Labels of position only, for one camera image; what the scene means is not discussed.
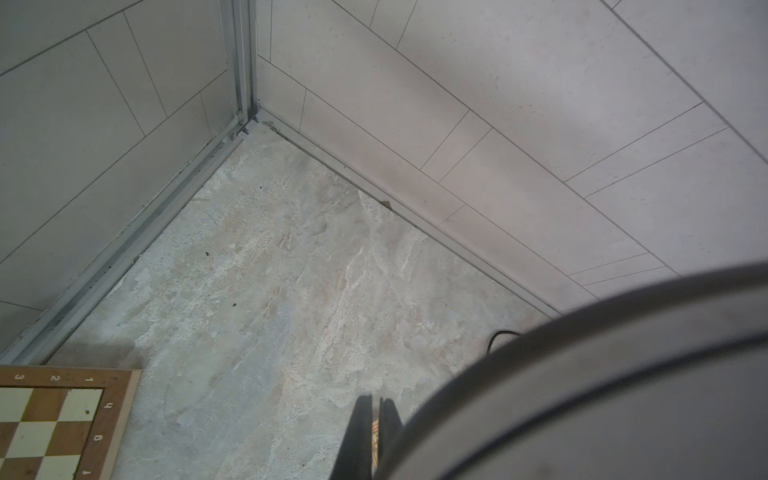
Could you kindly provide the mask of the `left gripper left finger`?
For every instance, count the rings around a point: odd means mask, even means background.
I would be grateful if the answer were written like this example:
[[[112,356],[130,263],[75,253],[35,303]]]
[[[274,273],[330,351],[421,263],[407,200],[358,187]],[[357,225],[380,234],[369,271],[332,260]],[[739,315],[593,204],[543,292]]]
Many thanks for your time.
[[[372,479],[373,397],[360,396],[354,405],[330,480]]]

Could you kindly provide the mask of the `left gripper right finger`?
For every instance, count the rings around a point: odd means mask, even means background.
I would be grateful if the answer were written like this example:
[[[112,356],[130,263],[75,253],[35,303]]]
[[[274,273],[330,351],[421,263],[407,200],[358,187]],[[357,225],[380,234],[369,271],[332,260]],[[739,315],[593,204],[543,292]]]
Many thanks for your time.
[[[378,456],[386,455],[402,428],[403,424],[394,401],[389,398],[381,399],[378,416]]]

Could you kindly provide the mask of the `black white headphones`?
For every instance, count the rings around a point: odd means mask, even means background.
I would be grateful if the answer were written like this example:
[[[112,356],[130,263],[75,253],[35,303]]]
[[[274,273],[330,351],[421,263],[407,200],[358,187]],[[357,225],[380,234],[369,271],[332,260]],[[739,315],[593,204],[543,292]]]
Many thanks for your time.
[[[767,267],[666,280],[550,321],[438,390],[380,479],[763,479]]]

